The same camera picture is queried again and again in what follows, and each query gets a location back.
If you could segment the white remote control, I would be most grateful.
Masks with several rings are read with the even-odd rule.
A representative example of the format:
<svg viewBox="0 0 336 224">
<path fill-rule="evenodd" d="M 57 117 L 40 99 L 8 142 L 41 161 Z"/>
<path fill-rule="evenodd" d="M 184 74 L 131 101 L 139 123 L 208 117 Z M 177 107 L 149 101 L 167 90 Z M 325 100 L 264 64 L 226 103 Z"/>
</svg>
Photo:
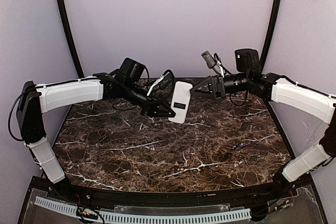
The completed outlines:
<svg viewBox="0 0 336 224">
<path fill-rule="evenodd" d="M 171 102 L 171 109 L 175 112 L 175 117 L 168 118 L 169 121 L 179 124 L 185 122 L 191 99 L 190 89 L 192 87 L 193 85 L 188 82 L 176 82 Z"/>
</svg>

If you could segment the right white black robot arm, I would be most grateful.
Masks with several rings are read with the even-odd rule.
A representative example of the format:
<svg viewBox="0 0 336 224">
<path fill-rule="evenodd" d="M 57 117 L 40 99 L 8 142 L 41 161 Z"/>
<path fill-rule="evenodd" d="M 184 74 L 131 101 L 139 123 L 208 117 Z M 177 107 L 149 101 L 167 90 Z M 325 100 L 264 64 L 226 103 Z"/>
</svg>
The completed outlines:
<svg viewBox="0 0 336 224">
<path fill-rule="evenodd" d="M 266 101 L 282 103 L 304 111 L 328 125 L 323 137 L 289 161 L 272 179 L 271 195 L 280 197 L 303 174 L 335 158 L 335 96 L 294 82 L 284 75 L 262 73 L 258 51 L 235 50 L 237 74 L 209 76 L 191 88 L 192 95 L 217 100 L 239 91 L 247 91 Z"/>
</svg>

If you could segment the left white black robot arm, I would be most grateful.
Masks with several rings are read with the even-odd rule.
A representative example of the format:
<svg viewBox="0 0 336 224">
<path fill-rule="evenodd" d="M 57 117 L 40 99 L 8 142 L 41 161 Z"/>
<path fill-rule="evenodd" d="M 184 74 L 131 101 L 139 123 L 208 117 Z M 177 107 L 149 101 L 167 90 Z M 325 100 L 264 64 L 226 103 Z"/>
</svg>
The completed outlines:
<svg viewBox="0 0 336 224">
<path fill-rule="evenodd" d="M 111 73 L 96 73 L 82 79 L 51 84 L 37 85 L 33 81 L 24 84 L 11 108 L 11 112 L 16 112 L 21 135 L 13 139 L 25 143 L 51 182 L 52 190 L 62 197 L 74 195 L 71 182 L 47 141 L 43 114 L 76 103 L 121 98 L 140 107 L 142 115 L 175 117 L 168 102 L 172 92 L 162 96 L 137 84 L 144 71 L 147 71 L 145 65 L 125 58 L 121 67 Z"/>
</svg>

